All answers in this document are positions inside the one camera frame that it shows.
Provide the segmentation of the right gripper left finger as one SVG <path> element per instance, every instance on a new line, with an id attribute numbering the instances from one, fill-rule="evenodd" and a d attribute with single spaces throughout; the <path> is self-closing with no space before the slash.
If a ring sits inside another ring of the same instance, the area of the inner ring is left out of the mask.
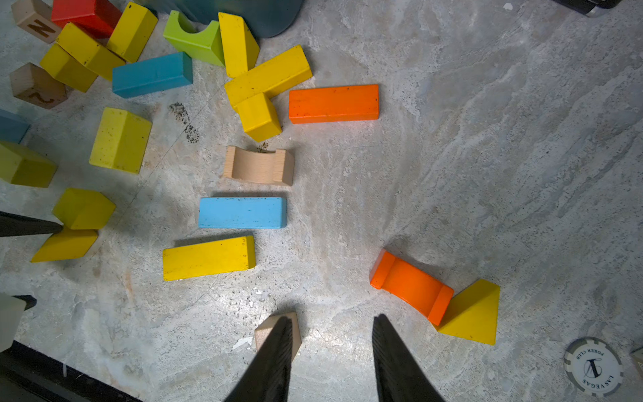
<path id="1" fill-rule="evenodd" d="M 225 401 L 287 401 L 291 378 L 291 322 L 281 318 L 284 343 L 268 339 Z"/>

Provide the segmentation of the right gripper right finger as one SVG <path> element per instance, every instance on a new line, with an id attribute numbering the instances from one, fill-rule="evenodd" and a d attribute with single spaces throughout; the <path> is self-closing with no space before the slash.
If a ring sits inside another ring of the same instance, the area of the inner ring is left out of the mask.
<path id="1" fill-rule="evenodd" d="M 373 320 L 372 341 L 379 401 L 444 401 L 384 314 Z"/>

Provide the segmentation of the natural wood cube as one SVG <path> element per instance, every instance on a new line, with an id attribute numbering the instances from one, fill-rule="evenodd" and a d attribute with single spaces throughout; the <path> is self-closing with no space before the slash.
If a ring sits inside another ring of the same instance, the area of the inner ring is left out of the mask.
<path id="1" fill-rule="evenodd" d="M 268 339 L 276 338 L 284 343 L 284 325 L 279 325 L 281 318 L 288 318 L 291 322 L 291 360 L 296 358 L 296 355 L 301 348 L 302 336 L 296 312 L 274 314 L 266 318 L 254 332 L 256 351 L 259 352 Z"/>

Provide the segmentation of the yellow triangle block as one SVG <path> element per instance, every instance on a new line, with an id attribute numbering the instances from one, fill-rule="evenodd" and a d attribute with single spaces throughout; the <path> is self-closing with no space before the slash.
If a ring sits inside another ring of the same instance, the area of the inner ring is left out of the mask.
<path id="1" fill-rule="evenodd" d="M 477 343 L 496 344 L 500 286 L 483 279 L 471 284 L 450 301 L 438 333 Z"/>

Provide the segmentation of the orange arch block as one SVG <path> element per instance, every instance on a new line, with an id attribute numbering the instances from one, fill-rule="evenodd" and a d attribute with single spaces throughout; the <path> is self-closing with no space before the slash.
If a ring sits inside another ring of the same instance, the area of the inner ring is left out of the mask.
<path id="1" fill-rule="evenodd" d="M 369 274 L 370 285 L 384 289 L 415 308 L 435 326 L 445 315 L 454 290 L 386 250 Z"/>

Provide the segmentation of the yellow long block lower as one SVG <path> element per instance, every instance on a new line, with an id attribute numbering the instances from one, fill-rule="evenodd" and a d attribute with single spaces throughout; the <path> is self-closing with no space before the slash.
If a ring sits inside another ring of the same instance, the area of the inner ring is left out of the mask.
<path id="1" fill-rule="evenodd" d="M 255 266 L 254 236 L 176 247 L 162 252 L 164 281 L 246 271 Z"/>

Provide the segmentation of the yellow long block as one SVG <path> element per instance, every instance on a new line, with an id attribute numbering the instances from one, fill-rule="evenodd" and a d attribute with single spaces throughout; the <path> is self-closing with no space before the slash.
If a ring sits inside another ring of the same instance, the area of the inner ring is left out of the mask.
<path id="1" fill-rule="evenodd" d="M 254 236 L 176 247 L 162 252 L 164 281 L 246 271 L 255 266 Z"/>
<path id="2" fill-rule="evenodd" d="M 224 85 L 232 108 L 259 93 L 273 98 L 313 77 L 301 45 L 267 60 Z"/>

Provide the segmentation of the light blue long block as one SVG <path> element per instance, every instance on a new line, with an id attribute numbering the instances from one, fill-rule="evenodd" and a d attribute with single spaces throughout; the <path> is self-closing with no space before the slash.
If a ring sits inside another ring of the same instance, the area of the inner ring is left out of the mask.
<path id="1" fill-rule="evenodd" d="M 281 229 L 286 208 L 281 197 L 203 198 L 198 224 L 202 229 Z"/>

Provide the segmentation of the poker chip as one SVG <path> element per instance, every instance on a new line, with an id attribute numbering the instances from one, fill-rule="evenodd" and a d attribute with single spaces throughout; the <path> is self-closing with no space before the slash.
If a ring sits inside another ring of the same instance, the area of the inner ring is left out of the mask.
<path id="1" fill-rule="evenodd" d="M 612 395 L 621 387 L 624 368 L 621 359 L 599 338 L 580 338 L 564 354 L 564 368 L 570 381 L 594 397 Z"/>

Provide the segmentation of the natural wood arch block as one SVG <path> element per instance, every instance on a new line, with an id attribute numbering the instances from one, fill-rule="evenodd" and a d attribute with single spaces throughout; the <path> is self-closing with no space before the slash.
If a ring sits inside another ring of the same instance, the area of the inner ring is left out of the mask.
<path id="1" fill-rule="evenodd" d="M 286 149 L 264 153 L 229 146 L 223 177 L 254 184 L 291 186 L 294 166 L 295 158 Z"/>

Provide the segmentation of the yellow small cube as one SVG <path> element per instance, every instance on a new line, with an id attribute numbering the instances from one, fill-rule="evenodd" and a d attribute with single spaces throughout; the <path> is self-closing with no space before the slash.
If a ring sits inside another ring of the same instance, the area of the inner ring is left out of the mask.
<path id="1" fill-rule="evenodd" d="M 282 133 L 274 105 L 264 93 L 253 95 L 237 105 L 244 132 L 256 142 Z"/>

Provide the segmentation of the orange long block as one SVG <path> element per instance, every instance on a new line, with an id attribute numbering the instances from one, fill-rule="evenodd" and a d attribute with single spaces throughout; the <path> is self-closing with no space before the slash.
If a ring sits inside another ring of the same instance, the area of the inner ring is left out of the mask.
<path id="1" fill-rule="evenodd" d="M 291 90 L 288 117 L 293 124 L 377 120 L 379 85 Z"/>

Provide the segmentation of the yellow long block upper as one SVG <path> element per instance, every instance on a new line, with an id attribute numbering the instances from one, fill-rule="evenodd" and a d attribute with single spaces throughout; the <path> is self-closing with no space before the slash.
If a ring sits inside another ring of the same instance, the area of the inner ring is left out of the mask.
<path id="1" fill-rule="evenodd" d="M 232 108 L 259 93 L 273 98 L 313 77 L 301 45 L 267 60 L 224 85 Z"/>

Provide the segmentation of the teal long block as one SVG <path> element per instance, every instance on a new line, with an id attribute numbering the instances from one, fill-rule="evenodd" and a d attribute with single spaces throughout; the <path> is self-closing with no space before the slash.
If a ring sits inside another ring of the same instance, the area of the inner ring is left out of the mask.
<path id="1" fill-rule="evenodd" d="M 193 83 L 193 60 L 184 52 L 117 67 L 112 91 L 122 98 L 147 95 Z"/>

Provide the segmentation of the green arch block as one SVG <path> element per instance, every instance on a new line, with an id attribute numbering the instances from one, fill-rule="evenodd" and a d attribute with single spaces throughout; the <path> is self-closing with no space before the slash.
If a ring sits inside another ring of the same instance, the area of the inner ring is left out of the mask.
<path id="1" fill-rule="evenodd" d="M 163 36 L 176 50 L 192 59 L 225 67 L 218 21 L 211 21 L 205 30 L 198 32 L 184 14 L 172 10 Z"/>

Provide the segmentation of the small light blue block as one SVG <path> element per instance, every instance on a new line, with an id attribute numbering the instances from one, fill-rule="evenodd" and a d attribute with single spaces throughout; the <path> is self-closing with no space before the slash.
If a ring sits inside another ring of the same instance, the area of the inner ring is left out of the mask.
<path id="1" fill-rule="evenodd" d="M 30 128 L 30 124 L 22 117 L 0 110 L 0 140 L 20 144 Z"/>

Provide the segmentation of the teal plastic bin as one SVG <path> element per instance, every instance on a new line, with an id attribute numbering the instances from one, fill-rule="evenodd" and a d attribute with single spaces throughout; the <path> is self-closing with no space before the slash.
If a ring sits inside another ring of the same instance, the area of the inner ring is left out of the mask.
<path id="1" fill-rule="evenodd" d="M 157 13 L 179 11 L 194 23 L 208 25 L 219 13 L 241 16 L 256 38 L 276 37 L 295 21 L 303 0 L 142 0 Z"/>

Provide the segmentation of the red block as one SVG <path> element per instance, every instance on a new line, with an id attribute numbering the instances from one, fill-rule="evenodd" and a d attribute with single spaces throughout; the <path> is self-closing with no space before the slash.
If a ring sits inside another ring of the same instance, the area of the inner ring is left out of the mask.
<path id="1" fill-rule="evenodd" d="M 109 38 L 122 12 L 108 0 L 54 0 L 51 21 L 60 28 L 73 23 L 96 39 Z"/>

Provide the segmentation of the black hard case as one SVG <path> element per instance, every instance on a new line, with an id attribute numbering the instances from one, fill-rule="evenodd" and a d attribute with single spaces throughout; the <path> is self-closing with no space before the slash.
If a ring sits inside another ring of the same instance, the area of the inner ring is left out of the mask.
<path id="1" fill-rule="evenodd" d="M 582 15 L 594 18 L 608 13 L 615 8 L 621 0 L 554 0 L 555 3 L 565 6 Z"/>

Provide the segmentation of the lettered wood cube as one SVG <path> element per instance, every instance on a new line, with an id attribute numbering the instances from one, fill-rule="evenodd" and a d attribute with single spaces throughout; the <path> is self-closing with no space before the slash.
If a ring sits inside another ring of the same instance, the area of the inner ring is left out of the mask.
<path id="1" fill-rule="evenodd" d="M 51 44 L 62 28 L 51 21 L 52 7 L 41 0 L 18 0 L 11 5 L 13 19 L 24 31 Z"/>

